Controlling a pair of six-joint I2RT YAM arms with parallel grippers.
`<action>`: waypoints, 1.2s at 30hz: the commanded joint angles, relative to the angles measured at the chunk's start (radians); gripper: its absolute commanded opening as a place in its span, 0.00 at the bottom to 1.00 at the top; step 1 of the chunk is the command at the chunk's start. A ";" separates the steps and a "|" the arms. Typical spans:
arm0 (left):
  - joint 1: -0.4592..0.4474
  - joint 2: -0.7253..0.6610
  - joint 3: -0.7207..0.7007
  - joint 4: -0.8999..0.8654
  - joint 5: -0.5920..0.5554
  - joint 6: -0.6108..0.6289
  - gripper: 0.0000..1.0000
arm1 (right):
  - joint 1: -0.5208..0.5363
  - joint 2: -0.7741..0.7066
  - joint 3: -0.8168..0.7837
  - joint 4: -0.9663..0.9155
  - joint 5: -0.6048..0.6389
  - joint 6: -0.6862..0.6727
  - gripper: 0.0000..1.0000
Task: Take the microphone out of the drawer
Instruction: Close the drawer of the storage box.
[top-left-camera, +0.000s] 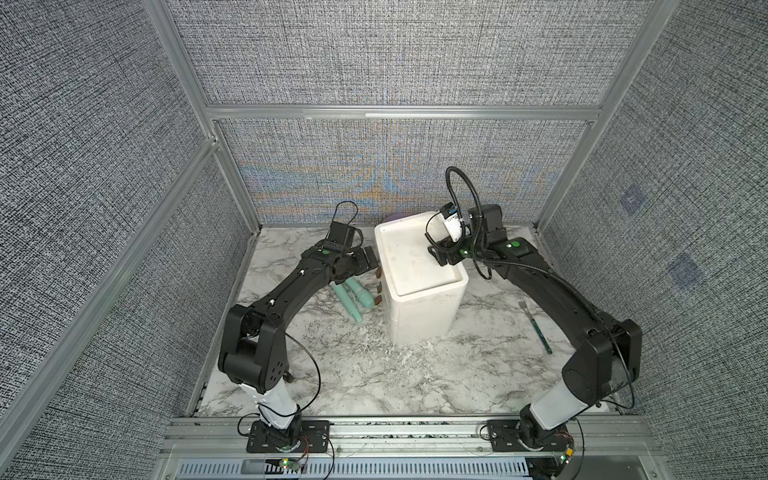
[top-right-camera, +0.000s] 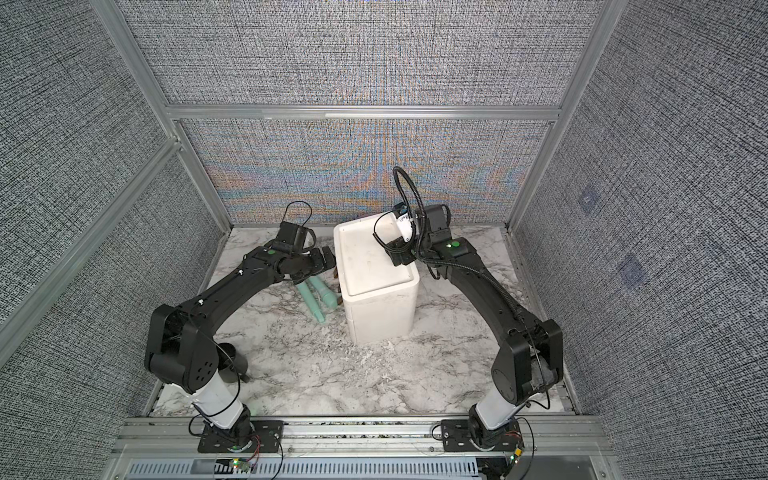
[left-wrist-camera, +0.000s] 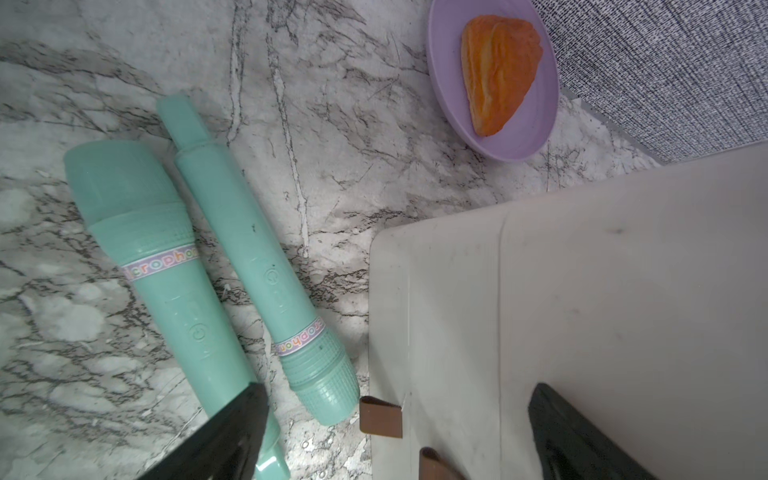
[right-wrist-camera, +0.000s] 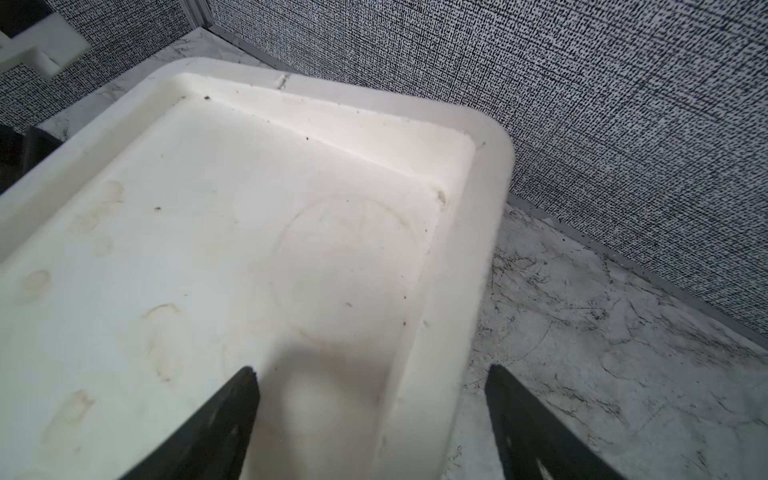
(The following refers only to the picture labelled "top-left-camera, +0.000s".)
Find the white plastic drawer cabinet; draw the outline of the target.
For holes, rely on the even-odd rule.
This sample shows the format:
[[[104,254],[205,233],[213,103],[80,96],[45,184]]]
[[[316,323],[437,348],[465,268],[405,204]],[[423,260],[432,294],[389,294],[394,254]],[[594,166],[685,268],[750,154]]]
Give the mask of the white plastic drawer cabinet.
[[[432,211],[374,228],[387,331],[395,345],[447,335],[469,282],[462,264],[439,265],[428,251],[427,235],[448,236]]]

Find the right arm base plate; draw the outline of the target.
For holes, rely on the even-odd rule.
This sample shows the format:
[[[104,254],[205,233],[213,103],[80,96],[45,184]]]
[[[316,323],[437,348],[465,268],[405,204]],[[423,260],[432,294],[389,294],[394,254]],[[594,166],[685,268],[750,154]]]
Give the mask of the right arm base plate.
[[[486,423],[494,452],[561,452],[574,446],[573,437],[564,425],[541,429],[534,421],[490,420]]]

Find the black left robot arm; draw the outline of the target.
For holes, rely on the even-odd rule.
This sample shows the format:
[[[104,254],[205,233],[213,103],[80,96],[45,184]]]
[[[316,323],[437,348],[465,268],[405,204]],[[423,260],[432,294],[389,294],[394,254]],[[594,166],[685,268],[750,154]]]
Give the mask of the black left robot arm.
[[[373,248],[355,241],[363,238],[359,228],[333,221],[325,237],[305,250],[296,267],[264,298],[235,305],[227,313],[218,369],[254,397],[257,431],[281,448],[294,446],[302,437],[302,408],[286,388],[287,329],[319,290],[379,267]]]

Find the teal toy microphone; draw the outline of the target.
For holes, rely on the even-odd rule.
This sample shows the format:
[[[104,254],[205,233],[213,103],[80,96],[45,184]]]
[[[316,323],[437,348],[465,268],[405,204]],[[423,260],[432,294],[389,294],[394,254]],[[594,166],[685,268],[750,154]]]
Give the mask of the teal toy microphone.
[[[358,310],[355,301],[349,295],[347,289],[343,284],[332,283],[331,288],[336,294],[338,300],[346,310],[347,314],[356,322],[361,323],[363,321],[362,314]]]
[[[350,277],[345,280],[345,286],[355,295],[358,302],[365,308],[373,308],[376,306],[374,296],[364,288],[354,277]]]

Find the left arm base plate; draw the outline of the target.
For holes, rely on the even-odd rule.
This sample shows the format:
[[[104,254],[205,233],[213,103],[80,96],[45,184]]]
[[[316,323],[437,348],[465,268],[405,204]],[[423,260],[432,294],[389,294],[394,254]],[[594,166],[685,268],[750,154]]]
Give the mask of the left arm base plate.
[[[281,430],[255,421],[247,437],[246,452],[253,454],[326,453],[330,438],[330,422],[293,421]]]

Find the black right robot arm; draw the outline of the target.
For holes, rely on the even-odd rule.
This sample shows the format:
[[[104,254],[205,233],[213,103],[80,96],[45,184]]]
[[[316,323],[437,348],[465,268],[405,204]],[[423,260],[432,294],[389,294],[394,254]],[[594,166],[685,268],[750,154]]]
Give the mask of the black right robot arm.
[[[436,214],[447,230],[428,251],[441,266],[471,259],[520,288],[561,329],[574,352],[560,381],[522,408],[517,438],[538,451],[565,431],[566,423],[606,397],[631,388],[640,373],[642,332],[632,320],[618,321],[587,300],[545,261],[526,238],[511,238],[499,206],[473,207],[463,218],[447,203]]]

